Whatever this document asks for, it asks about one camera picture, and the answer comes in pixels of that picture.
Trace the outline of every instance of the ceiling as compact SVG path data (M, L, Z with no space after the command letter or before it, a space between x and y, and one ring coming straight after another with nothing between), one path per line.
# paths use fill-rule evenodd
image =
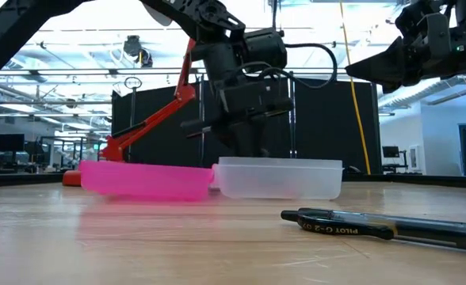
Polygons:
M384 51L399 35L396 27L388 24L402 9L396 5L397 0L344 2L344 22L352 62ZM222 3L249 30L272 24L268 0L224 0ZM348 64L338 1L283 0L277 27L284 29L285 43L323 43L332 48L339 67ZM131 74L91 75L80 70L129 68L136 72L139 67L122 52L123 43L130 35L140 37L143 47L154 60L149 74L135 75L143 82L141 89L174 86L189 39L178 25L161 26L137 0L96 0L82 4L67 15L50 19L34 34L6 64L4 73L0 73L0 101L109 101L113 90L121 95L129 93L124 80ZM193 67L202 67L202 63L194 63ZM299 68L300 72L307 68L305 72L326 78L329 75L316 74L319 72L317 68L330 67L327 54L318 49L288 51L288 68ZM34 80L34 77L13 73L21 70L65 71L56 72L58 75L41 75ZM76 108L42 106L33 107L55 113L111 114L110 104L83 104ZM0 107L0 112L12 111ZM109 127L106 123L97 122L97 125Z

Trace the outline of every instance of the wooden table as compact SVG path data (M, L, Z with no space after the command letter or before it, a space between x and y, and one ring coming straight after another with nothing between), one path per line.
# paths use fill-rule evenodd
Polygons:
M59 184L0 188L0 284L466 284L466 252L329 237L303 206L466 221L466 189L344 184L334 201L106 199Z

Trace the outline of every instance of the pen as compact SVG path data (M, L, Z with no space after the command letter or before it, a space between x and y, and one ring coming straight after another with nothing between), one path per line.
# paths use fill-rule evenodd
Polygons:
M319 234L365 235L466 249L466 222L313 208L282 211L281 217Z

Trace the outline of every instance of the translucent container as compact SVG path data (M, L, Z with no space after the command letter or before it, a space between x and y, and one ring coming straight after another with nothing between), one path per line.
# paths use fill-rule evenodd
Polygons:
M214 175L231 198L332 200L341 192L342 161L220 158Z

